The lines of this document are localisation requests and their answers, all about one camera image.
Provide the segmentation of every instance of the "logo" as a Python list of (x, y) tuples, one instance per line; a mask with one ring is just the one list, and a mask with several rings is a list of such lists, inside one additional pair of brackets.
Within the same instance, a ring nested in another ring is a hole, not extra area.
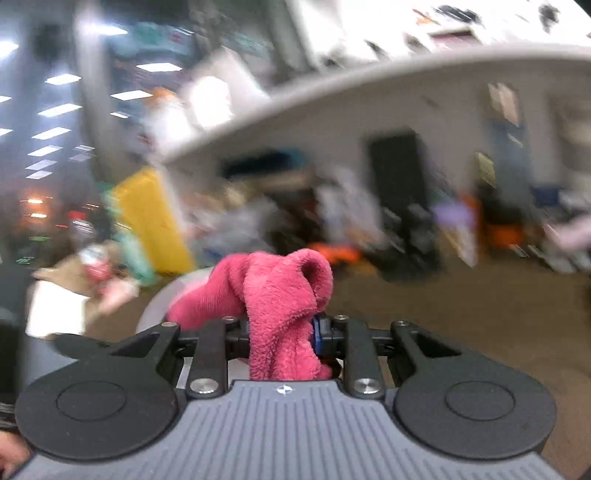
[(291, 388), (289, 385), (282, 385), (280, 387), (277, 387), (275, 390), (277, 390), (277, 393), (280, 393), (284, 397), (294, 391), (294, 389)]

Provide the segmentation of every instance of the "purple object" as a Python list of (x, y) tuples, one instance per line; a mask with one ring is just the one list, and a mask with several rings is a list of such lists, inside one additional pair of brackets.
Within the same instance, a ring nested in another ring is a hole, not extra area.
[(476, 218), (468, 205), (462, 202), (435, 205), (432, 209), (435, 223), (439, 228), (457, 227), (459, 225), (474, 228)]

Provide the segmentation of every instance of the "white paper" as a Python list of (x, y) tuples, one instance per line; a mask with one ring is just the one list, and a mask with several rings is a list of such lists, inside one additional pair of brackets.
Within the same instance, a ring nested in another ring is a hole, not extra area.
[(83, 334), (86, 300), (88, 297), (52, 282), (38, 281), (27, 321), (27, 335), (43, 338), (52, 333)]

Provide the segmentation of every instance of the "person's hand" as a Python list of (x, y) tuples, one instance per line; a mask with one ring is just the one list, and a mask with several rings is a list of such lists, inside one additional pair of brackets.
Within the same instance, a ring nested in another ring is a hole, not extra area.
[(27, 461), (29, 449), (25, 441), (18, 435), (0, 432), (0, 472), (2, 479), (8, 478), (14, 471)]

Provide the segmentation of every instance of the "blue component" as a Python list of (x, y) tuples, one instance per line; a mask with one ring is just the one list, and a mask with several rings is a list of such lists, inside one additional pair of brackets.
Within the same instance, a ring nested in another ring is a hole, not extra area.
[(318, 318), (318, 315), (312, 317), (312, 327), (314, 328), (312, 348), (316, 355), (320, 355), (322, 353), (322, 337), (320, 336), (320, 319)]

